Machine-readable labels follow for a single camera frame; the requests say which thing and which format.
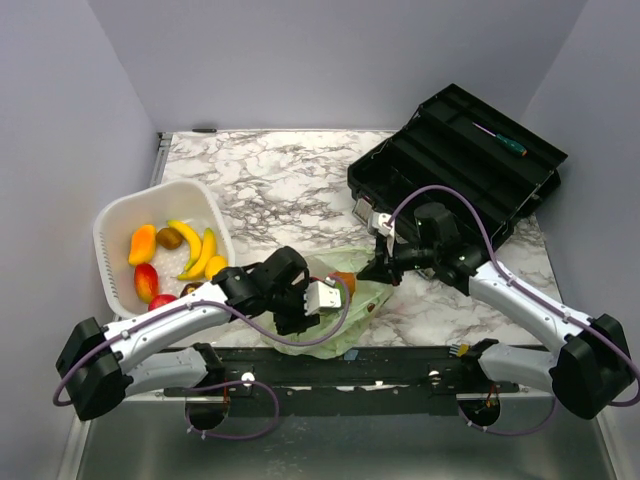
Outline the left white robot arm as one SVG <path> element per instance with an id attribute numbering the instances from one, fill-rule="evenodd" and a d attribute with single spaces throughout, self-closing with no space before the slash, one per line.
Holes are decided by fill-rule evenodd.
<path id="1" fill-rule="evenodd" d="M 127 396 L 162 388 L 214 393 L 220 368 L 194 348 L 165 355 L 163 349 L 201 330 L 270 312 L 281 335 L 319 322 L 324 309 L 341 305 L 337 290 L 310 277 L 305 259 L 282 247 L 265 261 L 226 267 L 195 291 L 137 317 L 101 326 L 94 318 L 71 331 L 57 361 L 61 383 L 82 421 L 98 418 Z"/>

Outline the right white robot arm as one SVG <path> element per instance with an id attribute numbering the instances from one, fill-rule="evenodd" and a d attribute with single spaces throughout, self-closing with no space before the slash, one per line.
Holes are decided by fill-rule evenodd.
<path id="1" fill-rule="evenodd" d="M 494 381 L 517 383 L 552 394 L 582 419 L 592 419 L 639 377 L 622 325 L 571 309 L 541 293 L 463 239 L 455 216 L 440 203 L 414 212 L 415 242 L 399 241 L 390 215 L 372 211 L 367 229 L 375 254 L 357 277 L 397 286 L 405 272 L 430 269 L 436 278 L 482 301 L 528 331 L 542 349 L 483 340 L 459 350 L 460 379 L 480 392 Z"/>

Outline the pink fake peach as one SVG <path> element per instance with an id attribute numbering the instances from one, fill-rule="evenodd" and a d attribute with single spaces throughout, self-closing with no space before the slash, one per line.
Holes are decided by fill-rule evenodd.
<path id="1" fill-rule="evenodd" d="M 336 271 L 332 273 L 333 277 L 340 278 L 346 285 L 347 292 L 352 297 L 356 290 L 356 276 L 352 272 Z"/>

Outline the yellow fake banana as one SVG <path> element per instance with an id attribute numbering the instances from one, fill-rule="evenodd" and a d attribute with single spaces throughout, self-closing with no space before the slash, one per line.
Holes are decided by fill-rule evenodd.
<path id="1" fill-rule="evenodd" d="M 216 236 L 211 228 L 204 230 L 202 240 L 202 252 L 197 263 L 191 267 L 188 271 L 183 271 L 177 276 L 178 280 L 198 280 L 204 276 L 205 265 L 208 260 L 216 254 L 217 244 Z"/>
<path id="2" fill-rule="evenodd" d="M 168 220 L 167 225 L 170 228 L 175 229 L 189 246 L 189 258 L 184 266 L 184 270 L 188 271 L 200 258 L 202 252 L 202 240 L 198 233 L 190 225 L 184 222 L 179 220 Z"/>

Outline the dark purple fake mangosteen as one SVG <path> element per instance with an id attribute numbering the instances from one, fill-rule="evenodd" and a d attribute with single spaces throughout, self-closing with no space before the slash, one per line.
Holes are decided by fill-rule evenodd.
<path id="1" fill-rule="evenodd" d="M 190 294 L 194 293 L 202 285 L 203 285 L 202 282 L 191 282 L 191 283 L 186 284 L 184 286 L 184 288 L 182 289 L 181 293 L 180 293 L 180 297 L 185 297 L 187 295 L 190 295 Z"/>

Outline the red fake apple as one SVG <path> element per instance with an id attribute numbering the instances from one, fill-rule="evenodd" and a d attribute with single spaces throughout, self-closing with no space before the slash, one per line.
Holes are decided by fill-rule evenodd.
<path id="1" fill-rule="evenodd" d="M 177 297 L 171 294 L 159 294 L 155 296 L 148 304 L 148 310 L 153 311 L 177 300 Z"/>

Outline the brown fake kiwi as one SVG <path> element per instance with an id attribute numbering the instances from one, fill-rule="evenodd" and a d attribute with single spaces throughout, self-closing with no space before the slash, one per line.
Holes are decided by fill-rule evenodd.
<path id="1" fill-rule="evenodd" d="M 156 243 L 167 250 L 175 250 L 183 243 L 182 235 L 172 227 L 165 227 L 156 233 Z"/>

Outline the white plastic basket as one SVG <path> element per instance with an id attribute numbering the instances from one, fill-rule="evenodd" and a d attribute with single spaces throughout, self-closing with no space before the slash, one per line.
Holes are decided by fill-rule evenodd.
<path id="1" fill-rule="evenodd" d="M 93 227 L 98 269 L 107 302 L 112 311 L 130 318 L 143 314 L 148 306 L 136 294 L 134 267 L 128 263 L 131 237 L 140 227 L 151 224 L 160 230 L 169 220 L 181 221 L 198 234 L 211 229 L 217 253 L 230 264 L 236 252 L 223 215 L 213 193 L 196 180 L 174 180 L 121 197 L 108 204 Z"/>

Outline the yellow black connector plug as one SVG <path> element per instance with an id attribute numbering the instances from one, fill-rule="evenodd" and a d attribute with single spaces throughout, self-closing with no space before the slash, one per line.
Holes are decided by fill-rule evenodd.
<path id="1" fill-rule="evenodd" d="M 469 349 L 469 344 L 453 344 L 449 348 L 449 354 L 455 357 L 462 357 L 467 354 Z"/>

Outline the black plastic toolbox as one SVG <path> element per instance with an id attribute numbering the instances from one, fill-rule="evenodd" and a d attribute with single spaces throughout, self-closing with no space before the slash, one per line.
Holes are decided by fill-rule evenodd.
<path id="1" fill-rule="evenodd" d="M 516 157 L 472 125 L 511 138 L 528 151 Z M 398 235 L 417 238 L 413 212 L 438 202 L 456 217 L 468 244 L 482 237 L 472 211 L 440 186 L 463 195 L 478 213 L 499 248 L 517 223 L 531 216 L 559 187 L 559 167 L 568 155 L 517 121 L 456 84 L 421 103 L 412 118 L 348 167 L 347 184 L 353 198 L 366 198 L 379 212 L 391 213 L 415 190 L 433 190 L 413 199 L 396 221 Z"/>

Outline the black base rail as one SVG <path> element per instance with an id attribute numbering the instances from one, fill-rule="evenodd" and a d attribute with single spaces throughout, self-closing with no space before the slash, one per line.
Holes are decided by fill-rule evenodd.
<path id="1" fill-rule="evenodd" d="M 446 347 L 358 347 L 333 359 L 289 356 L 269 348 L 205 348 L 213 371 L 195 392 L 169 387 L 198 422 L 213 414 L 257 417 L 280 406 L 283 416 L 455 416 L 458 403 L 515 393 L 492 383 Z"/>

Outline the green handled screwdriver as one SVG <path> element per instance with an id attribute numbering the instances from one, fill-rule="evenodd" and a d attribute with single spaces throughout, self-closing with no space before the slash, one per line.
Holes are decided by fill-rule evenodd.
<path id="1" fill-rule="evenodd" d="M 528 151 L 526 147 L 521 143 L 511 138 L 508 138 L 500 133 L 495 133 L 476 122 L 473 122 L 472 125 L 477 129 L 479 129 L 480 131 L 492 137 L 498 145 L 500 145 L 504 150 L 506 150 L 510 154 L 516 157 L 525 157 L 527 155 Z"/>

